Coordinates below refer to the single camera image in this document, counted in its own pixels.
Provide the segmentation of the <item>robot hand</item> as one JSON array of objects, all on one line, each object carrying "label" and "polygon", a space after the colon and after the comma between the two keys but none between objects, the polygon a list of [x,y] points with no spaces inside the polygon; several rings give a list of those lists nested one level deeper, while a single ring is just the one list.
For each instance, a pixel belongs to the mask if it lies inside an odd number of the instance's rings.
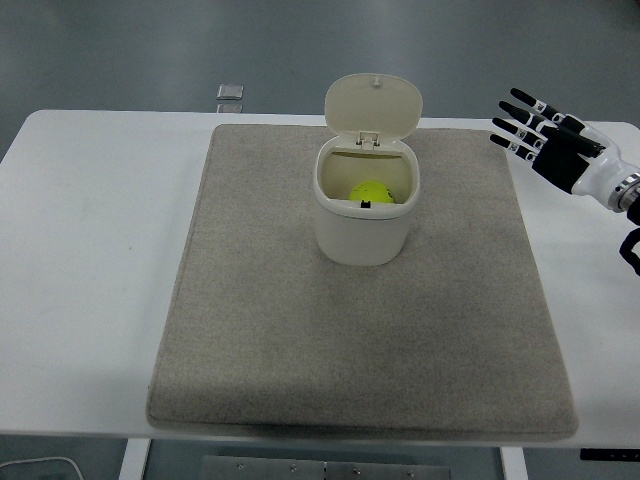
[{"label": "robot hand", "polygon": [[517,88],[510,94],[524,106],[501,101],[499,107],[511,119],[494,118],[505,134],[492,134],[490,140],[530,163],[558,189],[622,211],[623,196],[639,182],[639,169],[622,160],[619,147],[574,115]]}]

